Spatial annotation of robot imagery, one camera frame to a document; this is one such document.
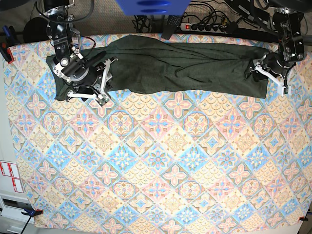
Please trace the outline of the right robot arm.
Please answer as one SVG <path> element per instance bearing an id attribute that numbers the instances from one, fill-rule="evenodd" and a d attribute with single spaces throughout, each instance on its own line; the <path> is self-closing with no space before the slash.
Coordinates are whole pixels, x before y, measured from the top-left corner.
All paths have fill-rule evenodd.
<path id="1" fill-rule="evenodd" d="M 68 14 L 72 5 L 74 2 L 69 0 L 45 0 L 44 12 L 39 12 L 48 21 L 46 32 L 55 50 L 55 55 L 46 60 L 56 83 L 55 99 L 92 99 L 104 106 L 111 100 L 110 67 L 117 58 L 105 59 L 106 51 L 94 56 L 82 54 L 81 35 L 74 27 L 76 20 Z"/>

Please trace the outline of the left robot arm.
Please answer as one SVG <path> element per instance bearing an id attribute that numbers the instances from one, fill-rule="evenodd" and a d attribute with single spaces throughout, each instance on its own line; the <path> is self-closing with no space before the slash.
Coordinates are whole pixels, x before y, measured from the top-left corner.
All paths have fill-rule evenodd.
<path id="1" fill-rule="evenodd" d="M 292 9 L 277 8 L 273 15 L 273 25 L 277 30 L 278 50 L 265 52 L 262 58 L 253 60 L 251 73 L 256 81 L 271 80 L 277 85 L 281 96 L 291 92 L 289 73 L 304 59 L 304 42 L 301 35 L 303 14 Z"/>

